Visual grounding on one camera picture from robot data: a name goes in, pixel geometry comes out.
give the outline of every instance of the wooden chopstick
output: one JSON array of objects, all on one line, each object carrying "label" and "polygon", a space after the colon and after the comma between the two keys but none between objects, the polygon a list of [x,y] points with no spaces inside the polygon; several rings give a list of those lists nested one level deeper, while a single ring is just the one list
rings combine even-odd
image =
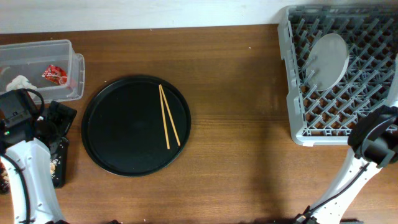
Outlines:
[{"label": "wooden chopstick", "polygon": [[159,86],[160,86],[160,91],[162,92],[162,95],[163,95],[164,102],[166,103],[166,108],[167,108],[167,112],[169,113],[170,121],[172,122],[173,131],[174,131],[175,138],[177,140],[177,144],[178,144],[178,146],[181,146],[180,139],[178,138],[177,130],[175,129],[175,126],[174,126],[172,113],[170,112],[169,104],[167,103],[166,95],[164,95],[162,85],[159,85]]},{"label": "wooden chopstick", "polygon": [[167,149],[170,149],[169,134],[167,134],[166,116],[164,115],[162,86],[161,85],[159,85],[159,95],[160,95],[160,105],[162,107],[163,127],[164,127],[164,134],[166,136]]}]

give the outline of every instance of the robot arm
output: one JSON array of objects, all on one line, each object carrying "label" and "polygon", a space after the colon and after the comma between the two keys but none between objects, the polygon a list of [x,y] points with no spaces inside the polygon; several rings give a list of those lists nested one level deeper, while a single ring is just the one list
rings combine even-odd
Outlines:
[{"label": "robot arm", "polygon": [[374,175],[388,164],[398,160],[398,139],[386,129],[398,125],[398,57],[396,74],[382,106],[363,118],[353,129],[343,167],[319,201],[297,215],[295,224],[337,224],[359,194],[359,191]]},{"label": "robot arm", "polygon": [[76,111],[54,101],[38,110],[28,91],[32,90],[0,96],[5,117],[0,124],[0,158],[9,175],[14,223],[65,223],[51,180],[50,155],[57,153]]},{"label": "robot arm", "polygon": [[[5,158],[14,161],[17,167]],[[36,138],[28,142],[21,141],[9,147],[1,161],[10,178],[14,223],[27,223],[27,215],[31,222],[37,223],[64,220],[51,180],[50,150],[44,143]],[[20,172],[14,171],[16,169],[21,170],[25,189]]]}]

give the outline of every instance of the gray dish rack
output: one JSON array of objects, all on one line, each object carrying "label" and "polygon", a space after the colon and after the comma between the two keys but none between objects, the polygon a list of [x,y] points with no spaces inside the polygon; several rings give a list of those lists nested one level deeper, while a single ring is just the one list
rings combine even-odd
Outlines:
[{"label": "gray dish rack", "polygon": [[[333,88],[317,91],[307,83],[305,69],[312,47],[329,33],[345,39],[348,69]],[[304,146],[347,144],[355,124],[388,95],[396,72],[398,6],[290,6],[278,34],[292,139]]]}]

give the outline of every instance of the white plate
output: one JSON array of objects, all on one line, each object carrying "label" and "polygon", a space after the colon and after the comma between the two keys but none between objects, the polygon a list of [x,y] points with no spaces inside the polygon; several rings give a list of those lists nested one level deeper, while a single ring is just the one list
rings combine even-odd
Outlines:
[{"label": "white plate", "polygon": [[310,65],[305,71],[308,77],[312,70],[315,72],[308,80],[309,85],[317,85],[317,90],[327,90],[336,85],[346,73],[349,51],[347,44],[338,34],[324,35],[310,52]]}]

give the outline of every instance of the wooden table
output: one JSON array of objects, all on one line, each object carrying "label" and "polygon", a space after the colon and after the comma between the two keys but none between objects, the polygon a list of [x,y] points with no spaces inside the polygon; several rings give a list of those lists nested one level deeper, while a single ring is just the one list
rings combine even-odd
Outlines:
[{"label": "wooden table", "polygon": [[[85,57],[67,184],[57,189],[70,223],[239,223],[292,218],[327,189],[347,146],[296,145],[287,116],[287,79],[277,26],[112,30],[0,35],[0,44],[69,39]],[[81,142],[83,112],[111,80],[150,74],[176,86],[192,114],[190,140],[165,169],[145,177],[110,174]],[[398,166],[375,176],[345,218],[398,220]],[[11,196],[0,222],[12,223]]]}]

